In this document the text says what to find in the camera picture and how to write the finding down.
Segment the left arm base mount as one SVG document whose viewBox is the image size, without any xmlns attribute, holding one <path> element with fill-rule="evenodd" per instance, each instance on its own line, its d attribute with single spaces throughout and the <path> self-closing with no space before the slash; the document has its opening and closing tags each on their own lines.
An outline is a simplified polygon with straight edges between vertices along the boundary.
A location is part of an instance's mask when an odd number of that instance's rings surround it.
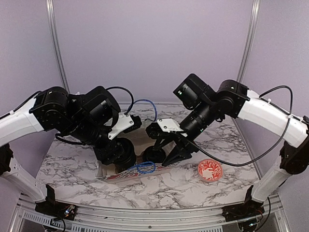
<svg viewBox="0 0 309 232">
<path fill-rule="evenodd" d="M 74 204 L 57 201 L 55 199 L 54 189 L 48 184 L 45 186 L 47 195 L 43 202 L 36 203 L 35 211 L 45 215 L 55 216 L 59 219 L 74 220 L 77 206 Z"/>
</svg>

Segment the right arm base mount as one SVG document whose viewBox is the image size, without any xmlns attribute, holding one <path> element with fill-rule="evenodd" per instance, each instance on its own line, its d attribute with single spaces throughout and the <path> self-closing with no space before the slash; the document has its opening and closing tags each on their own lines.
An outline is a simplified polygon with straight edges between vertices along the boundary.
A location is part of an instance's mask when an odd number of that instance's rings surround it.
<svg viewBox="0 0 309 232">
<path fill-rule="evenodd" d="M 252 189 L 253 185 L 248 188 L 244 202 L 222 208 L 222 216 L 226 222 L 253 217 L 265 212 L 263 203 L 256 202 L 252 199 Z"/>
</svg>

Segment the red floral bowl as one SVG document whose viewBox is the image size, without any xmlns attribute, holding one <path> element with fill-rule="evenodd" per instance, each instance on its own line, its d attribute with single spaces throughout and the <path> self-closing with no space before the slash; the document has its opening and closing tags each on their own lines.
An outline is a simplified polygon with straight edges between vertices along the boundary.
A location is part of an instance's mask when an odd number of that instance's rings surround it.
<svg viewBox="0 0 309 232">
<path fill-rule="evenodd" d="M 223 175 L 223 169 L 219 162 L 213 159 L 204 159 L 198 166 L 199 177 L 206 182 L 218 181 Z"/>
</svg>

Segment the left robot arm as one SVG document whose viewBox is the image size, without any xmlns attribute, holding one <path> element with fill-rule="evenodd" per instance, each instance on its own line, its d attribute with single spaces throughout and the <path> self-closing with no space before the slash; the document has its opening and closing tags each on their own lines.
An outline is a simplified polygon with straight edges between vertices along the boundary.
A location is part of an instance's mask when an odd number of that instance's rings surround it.
<svg viewBox="0 0 309 232">
<path fill-rule="evenodd" d="M 51 215 L 61 211 L 54 190 L 40 184 L 13 157 L 9 143 L 25 135 L 57 130 L 62 139 L 72 136 L 78 144 L 93 148 L 104 165 L 135 164 L 133 144 L 118 137 L 141 126 L 138 116 L 122 113 L 107 88 L 98 86 L 86 94 L 69 94 L 62 87 L 36 92 L 0 119 L 0 175 L 16 184 Z"/>
</svg>

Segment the left aluminium frame post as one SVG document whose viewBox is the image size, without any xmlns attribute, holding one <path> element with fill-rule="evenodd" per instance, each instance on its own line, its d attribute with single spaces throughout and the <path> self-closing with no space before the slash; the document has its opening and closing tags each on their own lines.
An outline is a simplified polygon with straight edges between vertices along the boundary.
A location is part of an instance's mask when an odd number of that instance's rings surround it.
<svg viewBox="0 0 309 232">
<path fill-rule="evenodd" d="M 54 49 L 54 53 L 56 57 L 56 63 L 57 63 L 61 83 L 64 89 L 67 92 L 70 92 L 69 83 L 68 83 L 66 72 L 65 72 L 65 67 L 64 67 L 64 63 L 63 63 L 63 59 L 61 55 L 60 43 L 59 43 L 58 34 L 57 34 L 56 16 L 55 16 L 55 11 L 54 11 L 54 1 L 46 0 L 46 8 L 47 8 L 47 16 L 48 16 L 48 22 L 49 22 L 49 27 L 50 27 L 51 39 L 52 39 L 53 49 Z"/>
</svg>

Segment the aluminium front rail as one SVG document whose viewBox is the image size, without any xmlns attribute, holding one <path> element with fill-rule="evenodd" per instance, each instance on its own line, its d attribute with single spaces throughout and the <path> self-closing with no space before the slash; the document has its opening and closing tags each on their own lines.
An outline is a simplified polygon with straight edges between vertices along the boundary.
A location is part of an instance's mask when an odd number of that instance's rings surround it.
<svg viewBox="0 0 309 232">
<path fill-rule="evenodd" d="M 121 209 L 76 205 L 73 220 L 55 221 L 35 211 L 35 203 L 22 194 L 13 212 L 10 232 L 261 232 L 291 231 L 277 195 L 265 202 L 265 212 L 254 217 L 227 221 L 221 206 L 191 209 Z"/>
</svg>

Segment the checkered paper takeout bag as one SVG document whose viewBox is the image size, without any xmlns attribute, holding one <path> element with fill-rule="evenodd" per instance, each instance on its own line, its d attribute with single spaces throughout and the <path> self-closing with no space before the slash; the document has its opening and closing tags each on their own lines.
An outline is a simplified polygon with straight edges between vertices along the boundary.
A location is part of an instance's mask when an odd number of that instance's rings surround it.
<svg viewBox="0 0 309 232">
<path fill-rule="evenodd" d="M 162 166 L 160 162 L 165 153 L 159 155 L 159 158 L 154 157 L 152 153 L 152 163 L 146 160 L 150 154 L 150 147 L 155 144 L 155 140 L 148 137 L 146 127 L 151 124 L 154 115 L 159 114 L 157 118 L 173 118 L 176 119 L 177 111 L 183 111 L 184 107 L 179 104 L 159 104 L 154 108 L 150 103 L 137 103 L 133 106 L 131 113 L 140 116 L 142 119 L 142 126 L 128 134 L 121 133 L 120 137 L 127 142 L 132 143 L 129 151 L 130 155 L 135 155 L 135 159 L 126 159 L 127 169 L 124 169 L 118 164 L 103 165 L 97 161 L 95 178 L 106 183 L 116 183 L 128 181 L 131 179 L 164 174 L 170 169 L 179 167 L 180 163 L 174 163 L 169 166 Z"/>
</svg>

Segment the aluminium frame post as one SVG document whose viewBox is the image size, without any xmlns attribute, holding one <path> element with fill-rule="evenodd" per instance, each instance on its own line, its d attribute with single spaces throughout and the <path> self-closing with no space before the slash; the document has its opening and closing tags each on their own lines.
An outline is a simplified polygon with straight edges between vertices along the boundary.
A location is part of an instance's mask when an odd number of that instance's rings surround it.
<svg viewBox="0 0 309 232">
<path fill-rule="evenodd" d="M 260 0 L 253 0 L 250 20 L 249 20 L 249 26 L 248 26 L 248 33 L 246 36 L 243 55 L 242 55 L 242 59 L 240 62 L 240 67 L 239 67 L 239 71 L 237 75 L 238 82 L 242 82 L 245 76 L 246 68 L 248 65 L 248 60 L 250 57 L 250 53 L 253 47 L 254 38 L 256 34 L 258 16 L 259 16 L 259 11 L 260 11 L 260 4 L 261 4 Z"/>
<path fill-rule="evenodd" d="M 57 63 L 61 83 L 64 89 L 67 92 L 70 92 L 69 83 L 68 83 L 66 72 L 65 72 L 65 67 L 64 67 L 64 63 L 63 63 L 63 59 L 61 55 L 60 43 L 59 43 L 58 34 L 57 34 L 56 16 L 55 16 L 55 11 L 54 11 L 54 1 L 46 0 L 46 8 L 47 8 L 47 16 L 48 16 L 48 22 L 49 22 L 49 27 L 50 27 L 51 39 L 52 39 L 53 49 L 54 49 L 54 53 L 56 57 L 56 63 Z"/>
</svg>

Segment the right aluminium frame post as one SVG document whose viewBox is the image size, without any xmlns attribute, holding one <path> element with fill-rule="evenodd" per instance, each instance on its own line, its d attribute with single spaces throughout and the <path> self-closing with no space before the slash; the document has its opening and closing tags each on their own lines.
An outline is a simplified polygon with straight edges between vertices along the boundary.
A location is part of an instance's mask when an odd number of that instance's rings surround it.
<svg viewBox="0 0 309 232">
<path fill-rule="evenodd" d="M 261 4 L 260 0 L 253 0 L 250 20 L 249 20 L 249 26 L 248 26 L 248 33 L 246 36 L 243 55 L 242 55 L 242 59 L 240 62 L 240 67 L 239 67 L 239 71 L 237 75 L 238 82 L 242 82 L 245 76 L 246 68 L 248 65 L 248 60 L 250 57 L 250 53 L 253 47 L 254 38 L 256 34 L 258 16 L 259 16 L 259 11 L 260 11 L 260 4 Z"/>
</svg>

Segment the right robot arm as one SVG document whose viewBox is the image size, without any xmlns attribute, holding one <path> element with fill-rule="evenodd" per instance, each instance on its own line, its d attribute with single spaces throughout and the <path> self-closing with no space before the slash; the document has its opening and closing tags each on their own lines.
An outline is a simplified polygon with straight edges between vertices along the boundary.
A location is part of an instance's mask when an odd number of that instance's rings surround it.
<svg viewBox="0 0 309 232">
<path fill-rule="evenodd" d="M 190 159 L 200 151 L 195 139 L 214 121 L 226 116 L 248 121 L 277 135 L 282 143 L 279 157 L 264 176 L 246 193 L 239 212 L 250 216 L 267 197 L 290 176 L 304 172 L 309 164 L 309 120 L 295 116 L 235 80 L 225 80 L 217 90 L 212 89 L 195 74 L 187 76 L 174 94 L 189 110 L 189 115 L 177 122 L 172 118 L 159 119 L 147 128 L 155 140 L 154 150 L 169 143 L 174 149 L 166 156 L 163 166 Z"/>
</svg>

